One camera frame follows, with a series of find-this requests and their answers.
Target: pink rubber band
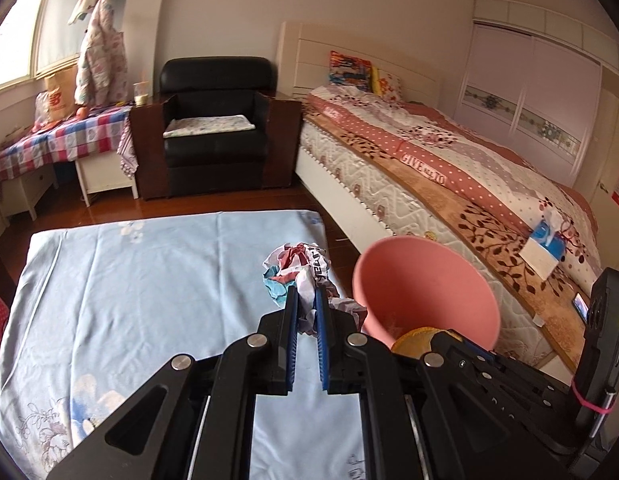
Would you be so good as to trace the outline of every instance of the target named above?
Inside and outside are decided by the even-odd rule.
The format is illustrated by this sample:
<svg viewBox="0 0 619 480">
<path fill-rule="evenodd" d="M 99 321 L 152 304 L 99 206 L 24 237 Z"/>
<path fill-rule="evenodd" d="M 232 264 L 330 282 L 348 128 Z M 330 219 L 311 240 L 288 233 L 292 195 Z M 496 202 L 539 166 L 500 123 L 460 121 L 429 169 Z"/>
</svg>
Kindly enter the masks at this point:
<svg viewBox="0 0 619 480">
<path fill-rule="evenodd" d="M 576 399 L 578 399 L 578 402 L 581 403 L 581 406 L 583 406 L 584 408 L 589 408 L 593 412 L 600 413 L 602 415 L 607 415 L 609 412 L 611 412 L 611 410 L 614 409 L 614 404 L 611 405 L 609 408 L 605 409 L 605 408 L 596 406 L 595 404 L 592 404 L 591 402 L 589 402 L 589 400 L 584 399 L 583 396 L 576 389 L 576 385 L 574 384 L 573 379 L 572 379 L 572 391 L 574 392 Z"/>
</svg>

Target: sliding wardrobe door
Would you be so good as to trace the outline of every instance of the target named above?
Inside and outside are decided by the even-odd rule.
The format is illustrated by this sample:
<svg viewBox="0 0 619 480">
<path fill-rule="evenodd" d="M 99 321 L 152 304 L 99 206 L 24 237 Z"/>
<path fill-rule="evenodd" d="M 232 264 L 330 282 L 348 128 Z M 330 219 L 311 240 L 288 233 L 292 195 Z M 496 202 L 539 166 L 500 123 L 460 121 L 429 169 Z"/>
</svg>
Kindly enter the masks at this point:
<svg viewBox="0 0 619 480">
<path fill-rule="evenodd" d="M 531 36 L 476 25 L 464 95 L 455 119 L 482 136 L 507 144 L 532 52 Z"/>
<path fill-rule="evenodd" d="M 599 63 L 573 50 L 475 25 L 455 119 L 571 186 L 592 131 Z"/>
<path fill-rule="evenodd" d="M 535 38 L 512 149 L 545 176 L 571 186 L 589 142 L 600 88 L 598 63 Z"/>
</svg>

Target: white headboard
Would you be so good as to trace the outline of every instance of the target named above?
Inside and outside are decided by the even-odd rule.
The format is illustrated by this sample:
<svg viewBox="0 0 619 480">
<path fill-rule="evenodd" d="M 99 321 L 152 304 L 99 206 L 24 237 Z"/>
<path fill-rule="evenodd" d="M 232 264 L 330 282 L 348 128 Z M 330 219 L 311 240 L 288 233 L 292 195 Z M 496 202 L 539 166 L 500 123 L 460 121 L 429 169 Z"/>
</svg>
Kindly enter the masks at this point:
<svg viewBox="0 0 619 480">
<path fill-rule="evenodd" d="M 400 77 L 403 99 L 436 107 L 441 73 L 411 56 L 369 38 L 313 23 L 284 22 L 278 40 L 278 91 L 302 97 L 329 81 L 329 53 L 368 59 Z"/>
</svg>

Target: pink polka dot blanket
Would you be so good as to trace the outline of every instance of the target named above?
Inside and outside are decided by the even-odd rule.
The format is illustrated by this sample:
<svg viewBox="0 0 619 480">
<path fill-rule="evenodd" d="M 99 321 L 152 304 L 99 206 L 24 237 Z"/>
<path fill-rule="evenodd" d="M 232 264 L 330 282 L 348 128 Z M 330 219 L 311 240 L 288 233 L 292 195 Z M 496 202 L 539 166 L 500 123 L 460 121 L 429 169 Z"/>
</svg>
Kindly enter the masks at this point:
<svg viewBox="0 0 619 480">
<path fill-rule="evenodd" d="M 561 268 L 587 294 L 592 290 L 601 273 L 595 222 L 575 191 L 433 108 L 387 102 L 352 86 L 334 85 L 316 88 L 307 103 L 340 128 L 371 141 L 524 237 L 541 222 L 546 208 L 559 210 L 561 235 L 567 241 Z"/>
</svg>

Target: light blue bed sheet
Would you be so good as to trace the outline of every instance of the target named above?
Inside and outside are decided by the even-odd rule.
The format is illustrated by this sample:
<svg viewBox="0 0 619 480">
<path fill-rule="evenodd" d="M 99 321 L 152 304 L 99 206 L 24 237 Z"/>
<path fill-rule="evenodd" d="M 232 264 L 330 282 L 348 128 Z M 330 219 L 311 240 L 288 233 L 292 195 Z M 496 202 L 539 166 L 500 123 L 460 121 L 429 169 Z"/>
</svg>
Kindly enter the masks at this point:
<svg viewBox="0 0 619 480">
<path fill-rule="evenodd" d="M 32 237 L 0 354 L 0 439 L 30 479 L 173 355 L 220 354 L 276 310 L 262 261 L 285 242 L 327 248 L 317 213 L 234 212 Z M 364 479 L 357 396 L 321 391 L 299 335 L 294 391 L 258 397 L 252 479 Z"/>
</svg>

